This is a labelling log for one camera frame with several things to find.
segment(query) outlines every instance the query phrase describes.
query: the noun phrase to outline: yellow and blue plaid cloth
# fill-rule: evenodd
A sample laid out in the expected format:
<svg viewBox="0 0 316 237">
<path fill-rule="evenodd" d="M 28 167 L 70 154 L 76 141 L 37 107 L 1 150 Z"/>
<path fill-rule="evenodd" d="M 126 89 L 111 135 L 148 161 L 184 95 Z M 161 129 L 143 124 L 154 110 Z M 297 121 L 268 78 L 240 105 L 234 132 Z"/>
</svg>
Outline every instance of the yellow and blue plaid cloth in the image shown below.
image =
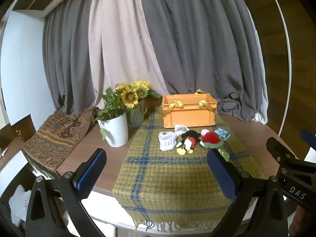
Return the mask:
<svg viewBox="0 0 316 237">
<path fill-rule="evenodd" d="M 229 130 L 216 114 L 216 125 L 191 128 Z M 161 151 L 158 134 L 172 131 L 163 127 L 161 108 L 145 119 L 129 148 L 113 188 L 113 195 L 135 222 L 162 231 L 172 223 L 179 229 L 214 227 L 231 205 L 225 198 L 214 175 L 207 166 L 206 153 L 199 144 L 192 154 L 180 156 L 176 148 Z M 232 133 L 223 147 L 229 161 L 239 171 L 261 177 L 258 166 Z"/>
</svg>

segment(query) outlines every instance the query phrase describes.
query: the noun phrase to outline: blue gripper pad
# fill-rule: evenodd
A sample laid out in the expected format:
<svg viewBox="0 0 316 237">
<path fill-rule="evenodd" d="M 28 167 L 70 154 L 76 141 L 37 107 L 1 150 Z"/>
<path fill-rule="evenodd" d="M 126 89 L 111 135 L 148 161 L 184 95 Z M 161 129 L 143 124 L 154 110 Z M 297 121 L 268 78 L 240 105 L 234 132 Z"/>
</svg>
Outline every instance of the blue gripper pad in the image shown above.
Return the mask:
<svg viewBox="0 0 316 237">
<path fill-rule="evenodd" d="M 218 152 L 216 149 L 209 150 L 206 155 L 206 161 L 215 176 L 218 185 L 220 186 L 224 196 L 230 199 L 232 202 L 237 198 L 236 184 L 227 173 L 223 164 L 219 161 L 214 152 Z"/>
<path fill-rule="evenodd" d="M 310 147 L 316 150 L 316 137 L 306 129 L 300 132 L 301 139 L 306 142 Z"/>
<path fill-rule="evenodd" d="M 88 198 L 105 165 L 106 152 L 98 148 L 88 161 L 77 168 L 73 184 L 77 189 L 76 195 L 79 200 Z"/>
</svg>

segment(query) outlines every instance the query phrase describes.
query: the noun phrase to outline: pink curtain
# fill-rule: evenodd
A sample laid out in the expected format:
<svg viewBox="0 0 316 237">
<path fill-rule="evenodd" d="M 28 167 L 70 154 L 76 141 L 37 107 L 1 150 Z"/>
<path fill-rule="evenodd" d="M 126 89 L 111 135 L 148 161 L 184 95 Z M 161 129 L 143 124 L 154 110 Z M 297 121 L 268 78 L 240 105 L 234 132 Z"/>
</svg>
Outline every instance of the pink curtain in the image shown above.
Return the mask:
<svg viewBox="0 0 316 237">
<path fill-rule="evenodd" d="M 141 0 L 92 0 L 89 54 L 94 89 L 147 80 L 161 95 L 168 90 L 147 29 Z M 95 105 L 104 106 L 96 92 Z"/>
</svg>

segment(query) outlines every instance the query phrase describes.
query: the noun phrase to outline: yellow crate handle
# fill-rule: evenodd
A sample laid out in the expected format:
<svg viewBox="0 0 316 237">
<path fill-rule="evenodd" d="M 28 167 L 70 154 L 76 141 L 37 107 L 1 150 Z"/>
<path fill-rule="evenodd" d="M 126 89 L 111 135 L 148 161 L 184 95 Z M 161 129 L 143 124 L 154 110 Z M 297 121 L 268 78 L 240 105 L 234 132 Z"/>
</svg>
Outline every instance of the yellow crate handle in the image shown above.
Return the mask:
<svg viewBox="0 0 316 237">
<path fill-rule="evenodd" d="M 165 111 L 162 111 L 163 116 L 167 116 L 174 107 L 183 109 L 184 106 L 181 101 L 174 100 Z"/>
<path fill-rule="evenodd" d="M 201 89 L 197 89 L 194 94 L 199 94 L 199 93 L 208 93 L 208 92 L 204 92 Z"/>
<path fill-rule="evenodd" d="M 205 106 L 206 108 L 208 108 L 210 111 L 215 111 L 216 108 L 213 108 L 211 105 L 209 105 L 206 101 L 204 100 L 201 100 L 198 102 L 198 107 L 199 108 L 203 108 L 203 106 Z"/>
</svg>

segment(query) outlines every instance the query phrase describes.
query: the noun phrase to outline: fringe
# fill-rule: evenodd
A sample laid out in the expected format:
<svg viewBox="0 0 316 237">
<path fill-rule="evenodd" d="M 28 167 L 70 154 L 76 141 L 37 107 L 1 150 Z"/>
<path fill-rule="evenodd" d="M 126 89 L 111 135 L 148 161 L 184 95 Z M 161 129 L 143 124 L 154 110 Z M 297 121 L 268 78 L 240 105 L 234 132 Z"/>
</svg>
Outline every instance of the fringe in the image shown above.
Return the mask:
<svg viewBox="0 0 316 237">
<path fill-rule="evenodd" d="M 177 231 L 181 231 L 184 229 L 194 229 L 196 231 L 199 230 L 208 230 L 208 229 L 214 229 L 221 220 L 211 220 L 211 221 L 202 221 L 202 222 L 189 222 L 185 224 L 178 224 L 173 222 L 159 222 L 155 223 L 150 220 L 133 220 L 135 224 L 135 231 L 137 230 L 138 226 L 140 224 L 146 225 L 146 231 L 148 229 L 152 229 L 154 227 L 157 227 L 157 231 L 161 233 L 166 232 L 166 227 L 169 227 L 169 231 L 172 232 L 172 225 Z"/>
</svg>

